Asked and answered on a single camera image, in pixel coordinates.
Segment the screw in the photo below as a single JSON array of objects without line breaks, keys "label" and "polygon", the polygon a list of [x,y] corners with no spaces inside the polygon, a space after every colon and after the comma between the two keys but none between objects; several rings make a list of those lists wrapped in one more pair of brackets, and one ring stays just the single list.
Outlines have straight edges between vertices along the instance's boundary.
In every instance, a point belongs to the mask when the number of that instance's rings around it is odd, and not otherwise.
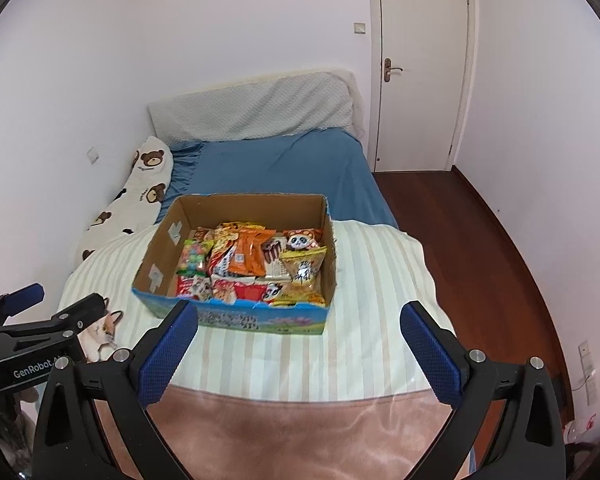
[{"label": "screw", "polygon": [[544,361],[539,357],[532,357],[529,359],[529,364],[536,370],[542,370],[542,368],[544,368]]},{"label": "screw", "polygon": [[484,354],[482,350],[471,350],[469,352],[469,359],[475,363],[484,362],[487,356]]},{"label": "screw", "polygon": [[54,363],[54,366],[58,370],[63,370],[64,368],[67,368],[68,365],[69,365],[69,358],[66,356],[59,357],[58,359],[56,359],[56,362]]},{"label": "screw", "polygon": [[129,359],[130,355],[131,352],[129,350],[127,350],[126,348],[120,348],[113,352],[113,360],[119,363],[123,363],[124,361]]}]

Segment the striped blanket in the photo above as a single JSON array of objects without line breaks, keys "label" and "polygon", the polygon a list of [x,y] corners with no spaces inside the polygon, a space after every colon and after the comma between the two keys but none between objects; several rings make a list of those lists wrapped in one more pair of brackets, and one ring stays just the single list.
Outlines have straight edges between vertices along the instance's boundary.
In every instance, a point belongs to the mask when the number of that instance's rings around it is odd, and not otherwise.
[{"label": "striped blanket", "polygon": [[[452,329],[436,303],[422,245],[390,226],[334,221],[336,289],[322,336],[236,332],[201,326],[171,384],[252,400],[375,399],[429,388],[400,334],[401,307],[419,300]],[[113,240],[70,276],[60,309],[97,292],[122,310],[119,347],[132,348],[160,324],[131,293],[156,227]]]}]

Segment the white door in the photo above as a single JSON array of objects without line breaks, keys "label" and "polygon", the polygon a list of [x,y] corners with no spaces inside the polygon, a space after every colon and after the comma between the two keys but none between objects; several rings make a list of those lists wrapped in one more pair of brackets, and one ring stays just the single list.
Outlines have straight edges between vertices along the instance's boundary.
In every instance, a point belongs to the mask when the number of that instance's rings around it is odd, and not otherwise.
[{"label": "white door", "polygon": [[393,70],[382,81],[376,171],[445,169],[462,93],[467,1],[381,0],[382,60]]}]

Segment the door handle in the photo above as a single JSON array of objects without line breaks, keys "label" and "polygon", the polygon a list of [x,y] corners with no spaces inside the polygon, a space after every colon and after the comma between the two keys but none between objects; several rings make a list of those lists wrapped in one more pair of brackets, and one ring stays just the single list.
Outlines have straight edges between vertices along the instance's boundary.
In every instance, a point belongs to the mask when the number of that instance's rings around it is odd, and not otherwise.
[{"label": "door handle", "polygon": [[403,72],[399,66],[391,66],[391,59],[387,58],[384,60],[384,82],[388,83],[391,81],[391,70],[399,70]]}]

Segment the cardboard box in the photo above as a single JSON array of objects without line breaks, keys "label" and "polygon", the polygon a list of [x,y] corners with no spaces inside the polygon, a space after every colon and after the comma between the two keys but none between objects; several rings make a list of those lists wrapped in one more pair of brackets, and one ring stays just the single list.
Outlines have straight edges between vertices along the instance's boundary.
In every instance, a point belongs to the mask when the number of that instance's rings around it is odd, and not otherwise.
[{"label": "cardboard box", "polygon": [[333,225],[325,197],[301,194],[217,194],[177,198],[147,247],[132,290],[157,317],[164,318],[180,301],[175,297],[176,266],[184,241],[197,227],[245,221],[282,232],[320,228],[321,244],[328,247],[317,284],[326,300],[323,308],[308,303],[276,308],[267,303],[237,300],[191,301],[200,324],[256,332],[321,334],[336,289],[336,253]]}]

